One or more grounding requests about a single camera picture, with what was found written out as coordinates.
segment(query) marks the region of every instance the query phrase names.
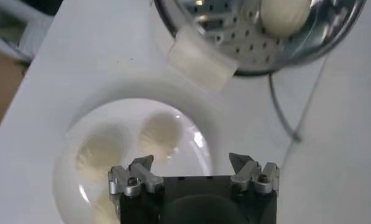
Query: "screw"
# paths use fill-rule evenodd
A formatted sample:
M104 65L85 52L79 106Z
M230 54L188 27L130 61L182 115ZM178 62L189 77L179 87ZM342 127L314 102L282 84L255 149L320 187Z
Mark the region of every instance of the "screw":
M137 185L138 181L137 181L137 178L135 177L130 177L128 180L127 180L127 185L128 186L135 186Z

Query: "perforated metal strainer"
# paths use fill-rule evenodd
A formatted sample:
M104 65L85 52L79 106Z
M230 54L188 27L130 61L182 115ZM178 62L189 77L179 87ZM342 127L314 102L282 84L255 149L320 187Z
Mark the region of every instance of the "perforated metal strainer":
M266 33L261 0L154 0L170 33L191 24L218 51L240 62L236 75L263 75L312 61L333 49L357 20L365 0L312 0L297 34Z

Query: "cable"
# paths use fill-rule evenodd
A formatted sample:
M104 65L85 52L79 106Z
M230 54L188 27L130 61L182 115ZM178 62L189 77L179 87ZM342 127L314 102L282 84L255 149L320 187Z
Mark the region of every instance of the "cable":
M282 108L280 107L279 102L277 101L276 98L276 92L275 92L275 87L273 84L273 79L272 79L273 73L270 73L268 75L268 80L269 80L269 91L271 93L272 97L272 103L276 111L276 115L279 118L280 122L282 123L282 126L284 130L287 132L287 134L293 139L293 141L296 142L301 142L302 138L297 134L297 132L291 128L290 124L287 121L287 118L285 117Z

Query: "egg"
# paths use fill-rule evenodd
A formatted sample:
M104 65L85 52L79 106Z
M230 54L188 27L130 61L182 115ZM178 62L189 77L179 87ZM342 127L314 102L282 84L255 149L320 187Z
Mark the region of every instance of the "egg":
M260 10L267 33L284 38L298 32L306 23L311 0L262 0Z

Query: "peeled egg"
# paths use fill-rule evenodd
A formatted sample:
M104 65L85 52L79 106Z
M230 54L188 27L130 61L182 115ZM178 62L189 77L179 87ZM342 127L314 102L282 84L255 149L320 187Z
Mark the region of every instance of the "peeled egg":
M263 26L275 37L289 37L306 23L311 0L262 0Z
M103 192L94 204L95 224L119 224L115 206L109 199L108 191Z
M181 124L170 114L157 114L144 122L139 145L145 154L164 162L174 153L180 137Z
M76 156L77 171L88 180L101 183L107 180L108 171L119 163L122 149L104 136L91 138Z

